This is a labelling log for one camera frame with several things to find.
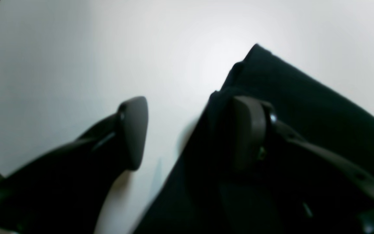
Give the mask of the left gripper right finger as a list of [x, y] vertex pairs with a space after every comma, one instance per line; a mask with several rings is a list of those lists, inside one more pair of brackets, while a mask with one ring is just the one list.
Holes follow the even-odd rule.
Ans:
[[235, 172], [257, 172], [286, 234], [374, 234], [374, 176], [301, 137], [270, 103], [230, 101]]

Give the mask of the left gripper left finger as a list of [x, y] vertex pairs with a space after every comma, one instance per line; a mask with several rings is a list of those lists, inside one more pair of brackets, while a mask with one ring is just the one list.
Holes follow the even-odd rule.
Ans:
[[76, 140], [0, 175], [0, 228], [92, 234], [114, 181], [141, 165], [147, 123], [147, 99], [134, 97]]

